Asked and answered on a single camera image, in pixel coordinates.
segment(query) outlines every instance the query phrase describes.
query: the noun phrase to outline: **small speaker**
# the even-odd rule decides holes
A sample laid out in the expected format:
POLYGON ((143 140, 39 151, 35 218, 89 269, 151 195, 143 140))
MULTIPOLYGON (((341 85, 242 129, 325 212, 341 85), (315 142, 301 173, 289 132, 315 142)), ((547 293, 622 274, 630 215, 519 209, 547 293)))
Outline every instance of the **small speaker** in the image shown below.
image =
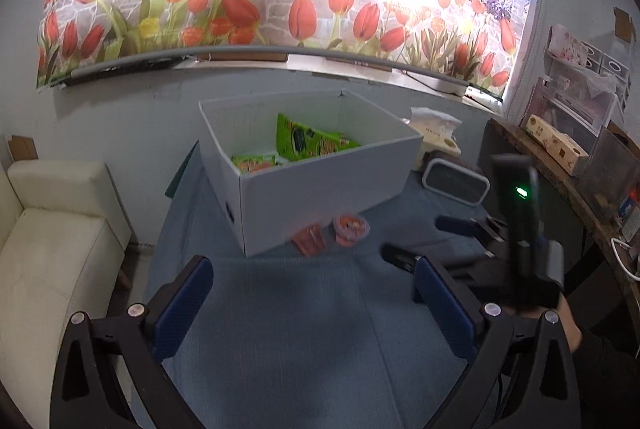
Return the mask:
POLYGON ((479 205, 489 192, 489 180, 473 166, 442 152, 433 152, 425 158, 422 186, 442 196, 479 205))

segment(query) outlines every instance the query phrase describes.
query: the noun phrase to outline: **cardboard piece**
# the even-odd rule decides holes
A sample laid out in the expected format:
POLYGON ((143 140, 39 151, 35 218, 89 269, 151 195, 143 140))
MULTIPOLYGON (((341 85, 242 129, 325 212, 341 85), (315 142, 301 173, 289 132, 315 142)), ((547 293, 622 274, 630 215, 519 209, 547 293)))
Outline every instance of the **cardboard piece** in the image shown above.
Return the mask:
POLYGON ((37 160, 38 152, 36 151, 36 144, 33 138, 28 136, 12 136, 8 142, 9 150, 11 151, 11 158, 14 162, 20 162, 22 160, 37 160))
POLYGON ((422 136, 386 110, 343 90, 254 94, 200 102, 200 151, 220 207, 247 256, 328 225, 402 191, 422 136), (230 156, 272 154, 283 113, 361 147, 241 174, 230 156))
POLYGON ((614 29, 616 37, 619 37, 629 44, 632 44, 632 41, 637 41, 636 27, 634 26, 634 20, 631 16, 620 8, 614 8, 613 14, 616 16, 616 27, 614 29))
POLYGON ((631 151, 631 154, 640 160, 640 147, 631 140, 631 137, 615 122, 609 122, 607 129, 615 135, 622 136, 625 141, 626 148, 631 151))

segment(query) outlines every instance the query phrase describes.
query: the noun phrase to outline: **blue table cover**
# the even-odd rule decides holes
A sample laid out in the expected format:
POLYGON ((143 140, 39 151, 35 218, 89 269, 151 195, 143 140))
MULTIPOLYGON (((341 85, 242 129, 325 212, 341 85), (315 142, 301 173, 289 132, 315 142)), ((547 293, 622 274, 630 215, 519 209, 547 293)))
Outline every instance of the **blue table cover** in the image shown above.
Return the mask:
MULTIPOLYGON (((362 214, 369 237, 302 257, 291 243, 245 258, 196 148, 150 266, 146 300, 193 255, 209 257, 212 291, 176 356, 163 365, 207 429, 420 429, 465 362, 429 309, 412 301, 412 275, 384 263, 385 241, 450 261, 481 252, 436 230, 434 218, 485 215, 425 190, 404 191, 362 214)), ((487 427, 496 391, 476 427, 487 427)), ((138 423, 154 425, 134 392, 138 423)))

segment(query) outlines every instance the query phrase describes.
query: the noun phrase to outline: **red snack cup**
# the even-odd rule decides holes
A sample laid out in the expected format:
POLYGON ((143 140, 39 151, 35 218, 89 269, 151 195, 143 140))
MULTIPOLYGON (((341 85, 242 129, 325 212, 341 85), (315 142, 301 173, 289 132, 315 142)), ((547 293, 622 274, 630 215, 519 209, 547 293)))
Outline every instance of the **red snack cup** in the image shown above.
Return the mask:
POLYGON ((335 240, 342 247, 351 247, 369 235, 369 223, 366 219, 352 214, 334 218, 335 240))

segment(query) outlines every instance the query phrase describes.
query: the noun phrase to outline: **white armchair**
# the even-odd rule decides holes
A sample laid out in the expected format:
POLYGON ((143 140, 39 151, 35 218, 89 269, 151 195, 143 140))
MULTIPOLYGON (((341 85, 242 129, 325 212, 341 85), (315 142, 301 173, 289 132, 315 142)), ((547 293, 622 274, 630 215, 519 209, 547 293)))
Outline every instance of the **white armchair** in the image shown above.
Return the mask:
POLYGON ((49 427, 68 318, 106 314, 130 234, 102 163, 0 170, 0 380, 33 429, 49 427))

